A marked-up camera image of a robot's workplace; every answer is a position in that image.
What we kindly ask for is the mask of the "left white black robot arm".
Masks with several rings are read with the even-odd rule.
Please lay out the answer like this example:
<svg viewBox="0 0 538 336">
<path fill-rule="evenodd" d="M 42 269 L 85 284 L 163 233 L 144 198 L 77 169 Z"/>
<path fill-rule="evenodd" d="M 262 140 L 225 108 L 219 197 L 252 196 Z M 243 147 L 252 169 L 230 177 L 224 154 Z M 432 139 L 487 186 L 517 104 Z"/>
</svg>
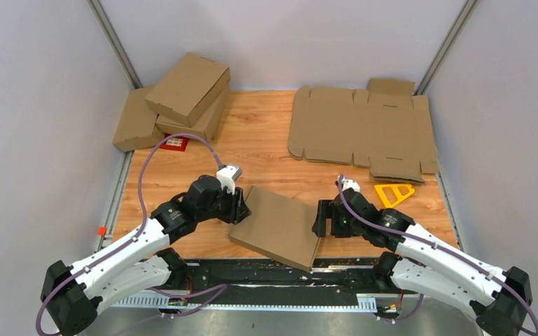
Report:
<svg viewBox="0 0 538 336">
<path fill-rule="evenodd" d="M 181 288 L 186 265 L 171 245 L 203 221 L 238 224 L 250 216 L 236 185 L 240 174 L 235 165 L 227 165 L 215 176 L 202 175 L 110 246 L 70 265 L 62 260 L 51 264 L 39 312 L 49 313 L 58 335 L 77 335 L 112 304 L 139 291 L 163 284 Z"/>
</svg>

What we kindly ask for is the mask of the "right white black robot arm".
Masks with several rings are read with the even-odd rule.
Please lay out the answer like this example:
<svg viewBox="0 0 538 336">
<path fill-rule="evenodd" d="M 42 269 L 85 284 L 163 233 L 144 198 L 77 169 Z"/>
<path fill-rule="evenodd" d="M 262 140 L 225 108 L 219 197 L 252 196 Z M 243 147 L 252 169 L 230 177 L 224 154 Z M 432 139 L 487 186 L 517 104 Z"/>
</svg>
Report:
<svg viewBox="0 0 538 336">
<path fill-rule="evenodd" d="M 377 209 L 347 188 L 321 199 L 312 231 L 318 237 L 362 237 L 384 248 L 372 273 L 381 292 L 413 291 L 459 309 L 488 335 L 519 335 L 532 304 L 530 277 L 502 269 L 436 238 L 396 209 Z"/>
</svg>

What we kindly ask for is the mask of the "red plastic tray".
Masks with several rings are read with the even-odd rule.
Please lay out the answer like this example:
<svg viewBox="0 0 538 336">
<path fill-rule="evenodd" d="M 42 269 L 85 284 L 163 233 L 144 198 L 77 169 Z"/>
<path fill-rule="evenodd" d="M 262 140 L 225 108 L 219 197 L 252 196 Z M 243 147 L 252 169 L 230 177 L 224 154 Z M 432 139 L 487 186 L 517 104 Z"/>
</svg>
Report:
<svg viewBox="0 0 538 336">
<path fill-rule="evenodd" d="M 175 138 L 167 139 L 165 143 L 160 145 L 159 149 L 167 150 L 167 151 L 184 152 L 186 150 L 188 142 L 189 142 L 189 138 L 178 136 Z"/>
</svg>

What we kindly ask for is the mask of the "yellow plastic triangle piece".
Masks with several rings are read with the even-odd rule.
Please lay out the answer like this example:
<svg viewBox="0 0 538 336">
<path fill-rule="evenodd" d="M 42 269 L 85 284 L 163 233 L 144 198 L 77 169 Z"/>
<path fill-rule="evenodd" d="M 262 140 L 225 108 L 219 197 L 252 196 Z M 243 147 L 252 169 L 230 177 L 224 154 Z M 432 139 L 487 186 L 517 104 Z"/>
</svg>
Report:
<svg viewBox="0 0 538 336">
<path fill-rule="evenodd" d="M 385 208 L 394 208 L 415 194 L 409 183 L 377 184 L 374 190 Z"/>
</svg>

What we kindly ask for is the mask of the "left aluminium corner post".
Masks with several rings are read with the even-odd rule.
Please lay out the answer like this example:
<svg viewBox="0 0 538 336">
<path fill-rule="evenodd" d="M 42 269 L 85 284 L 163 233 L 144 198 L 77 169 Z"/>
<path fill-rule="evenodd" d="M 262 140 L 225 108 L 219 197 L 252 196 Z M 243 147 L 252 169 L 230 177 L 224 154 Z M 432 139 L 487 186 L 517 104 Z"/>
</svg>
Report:
<svg viewBox="0 0 538 336">
<path fill-rule="evenodd" d="M 142 88 L 142 82 L 131 63 L 127 52 L 125 51 L 102 2 L 100 0 L 87 0 L 87 3 L 94 14 L 96 21 L 98 21 L 98 24 L 100 25 L 107 41 L 111 45 L 111 48 L 127 79 L 129 80 L 131 87 L 133 89 Z"/>
</svg>

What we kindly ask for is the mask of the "right aluminium corner post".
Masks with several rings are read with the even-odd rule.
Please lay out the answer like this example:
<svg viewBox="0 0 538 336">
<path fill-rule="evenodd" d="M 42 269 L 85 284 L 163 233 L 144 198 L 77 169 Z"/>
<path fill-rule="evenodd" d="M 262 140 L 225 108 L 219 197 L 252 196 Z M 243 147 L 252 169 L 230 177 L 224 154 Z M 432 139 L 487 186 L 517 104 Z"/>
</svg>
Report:
<svg viewBox="0 0 538 336">
<path fill-rule="evenodd" d="M 441 68 L 446 56 L 451 51 L 453 45 L 455 44 L 462 30 L 468 23 L 469 18 L 472 16 L 472 13 L 477 7 L 477 5 L 479 4 L 479 2 L 480 2 L 479 0 L 466 0 L 463 3 L 463 6 L 461 7 L 459 13 L 457 14 L 457 17 L 454 19 L 453 23 L 451 24 L 450 29 L 448 30 L 448 33 L 443 39 L 442 44 L 437 50 L 422 80 L 417 86 L 415 90 L 415 94 L 425 95 L 427 93 L 429 86 L 432 84 L 432 81 L 434 80 L 436 74 Z"/>
</svg>

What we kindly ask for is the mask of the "flat-lying folded cardboard box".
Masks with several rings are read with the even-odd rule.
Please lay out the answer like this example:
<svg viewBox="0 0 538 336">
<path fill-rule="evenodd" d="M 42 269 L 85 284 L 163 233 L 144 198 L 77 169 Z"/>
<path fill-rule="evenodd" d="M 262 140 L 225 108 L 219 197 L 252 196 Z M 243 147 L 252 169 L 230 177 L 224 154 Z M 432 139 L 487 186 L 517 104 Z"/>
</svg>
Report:
<svg viewBox="0 0 538 336">
<path fill-rule="evenodd" d="M 145 100 L 153 88 L 152 85 L 129 92 L 112 142 L 118 150 L 130 152 L 154 147 L 165 137 L 156 126 L 158 114 Z"/>
</svg>

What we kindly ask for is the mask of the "aluminium corner post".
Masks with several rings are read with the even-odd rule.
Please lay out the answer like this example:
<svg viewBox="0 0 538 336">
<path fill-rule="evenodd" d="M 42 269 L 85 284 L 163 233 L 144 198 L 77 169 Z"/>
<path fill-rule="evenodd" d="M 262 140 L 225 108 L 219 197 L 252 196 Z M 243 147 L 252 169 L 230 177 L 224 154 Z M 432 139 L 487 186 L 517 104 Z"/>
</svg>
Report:
<svg viewBox="0 0 538 336">
<path fill-rule="evenodd" d="M 417 86 L 415 90 L 415 94 L 425 95 L 427 93 L 429 86 L 432 84 L 432 81 L 434 80 L 436 74 L 441 68 L 446 56 L 451 51 L 453 45 L 455 44 L 462 30 L 468 23 L 469 18 L 472 16 L 472 13 L 477 7 L 477 5 L 479 4 L 479 2 L 480 2 L 479 0 L 466 0 L 463 3 L 463 6 L 461 7 L 459 13 L 457 14 L 457 17 L 454 19 L 453 23 L 451 24 L 450 29 L 448 30 L 448 33 L 443 39 L 442 44 L 437 50 L 422 80 Z"/>
<path fill-rule="evenodd" d="M 129 80 L 131 87 L 133 89 L 142 88 L 142 82 L 131 63 L 127 52 L 125 51 L 102 2 L 100 0 L 87 0 L 87 3 L 94 14 L 96 21 L 98 21 L 98 24 L 100 25 L 107 41 L 111 45 L 111 48 L 127 79 Z"/>
</svg>

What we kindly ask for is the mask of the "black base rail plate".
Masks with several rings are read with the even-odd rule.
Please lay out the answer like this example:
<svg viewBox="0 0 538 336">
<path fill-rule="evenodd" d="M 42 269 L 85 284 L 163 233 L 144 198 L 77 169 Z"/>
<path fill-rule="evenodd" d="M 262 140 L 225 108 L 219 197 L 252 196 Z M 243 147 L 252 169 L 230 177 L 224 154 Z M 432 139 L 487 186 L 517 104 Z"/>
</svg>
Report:
<svg viewBox="0 0 538 336">
<path fill-rule="evenodd" d="M 366 294 L 396 302 L 401 291 L 373 273 L 377 258 L 318 258 L 306 272 L 267 258 L 188 259 L 186 269 L 159 286 L 167 293 L 198 293 L 202 303 L 227 287 L 213 304 L 269 307 L 357 305 Z"/>
</svg>

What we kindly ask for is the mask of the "flat cardboard sheet stack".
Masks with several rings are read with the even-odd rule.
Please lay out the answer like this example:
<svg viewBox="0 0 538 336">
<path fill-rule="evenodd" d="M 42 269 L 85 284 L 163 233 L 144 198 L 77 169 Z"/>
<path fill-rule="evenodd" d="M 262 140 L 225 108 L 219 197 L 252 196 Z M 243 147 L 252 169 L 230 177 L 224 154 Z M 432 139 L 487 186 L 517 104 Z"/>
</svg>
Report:
<svg viewBox="0 0 538 336">
<path fill-rule="evenodd" d="M 288 151 L 299 159 L 365 167 L 375 179 L 423 183 L 439 172 L 429 98 L 415 84 L 372 78 L 365 89 L 301 87 Z"/>
</svg>

